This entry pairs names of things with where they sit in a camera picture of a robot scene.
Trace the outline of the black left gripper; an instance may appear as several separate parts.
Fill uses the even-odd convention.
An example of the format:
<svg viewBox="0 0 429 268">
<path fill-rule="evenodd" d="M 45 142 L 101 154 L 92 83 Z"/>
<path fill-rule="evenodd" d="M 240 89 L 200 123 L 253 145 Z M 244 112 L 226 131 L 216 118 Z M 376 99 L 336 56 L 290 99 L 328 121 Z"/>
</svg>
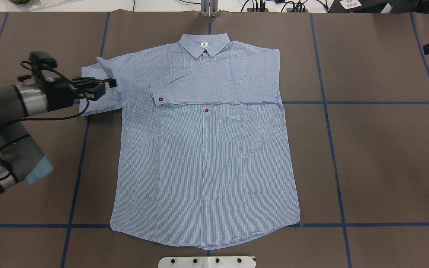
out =
<svg viewBox="0 0 429 268">
<path fill-rule="evenodd" d="M 48 112 L 71 107 L 78 99 L 96 101 L 106 90 L 114 87 L 117 87 L 117 81 L 113 78 L 73 77 L 73 86 L 65 79 L 49 79 L 43 82 Z"/>
</svg>

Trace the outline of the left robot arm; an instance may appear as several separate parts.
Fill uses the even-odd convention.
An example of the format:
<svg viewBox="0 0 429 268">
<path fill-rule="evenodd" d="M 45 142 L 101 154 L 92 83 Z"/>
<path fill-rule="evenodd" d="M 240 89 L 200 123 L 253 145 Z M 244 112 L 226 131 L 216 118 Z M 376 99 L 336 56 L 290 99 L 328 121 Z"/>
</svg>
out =
<svg viewBox="0 0 429 268">
<path fill-rule="evenodd" d="M 48 176 L 53 165 L 23 126 L 38 114 L 69 108 L 77 99 L 97 100 L 116 80 L 20 76 L 0 87 L 0 195 L 19 182 L 30 185 Z"/>
</svg>

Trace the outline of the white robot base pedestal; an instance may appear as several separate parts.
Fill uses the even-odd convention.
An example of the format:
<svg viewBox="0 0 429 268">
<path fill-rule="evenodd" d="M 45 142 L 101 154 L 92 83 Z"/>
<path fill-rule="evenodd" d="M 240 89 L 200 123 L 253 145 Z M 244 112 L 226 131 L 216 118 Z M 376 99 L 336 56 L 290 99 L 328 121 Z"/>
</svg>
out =
<svg viewBox="0 0 429 268">
<path fill-rule="evenodd" d="M 159 268 L 256 268 L 254 256 L 164 257 Z"/>
</svg>

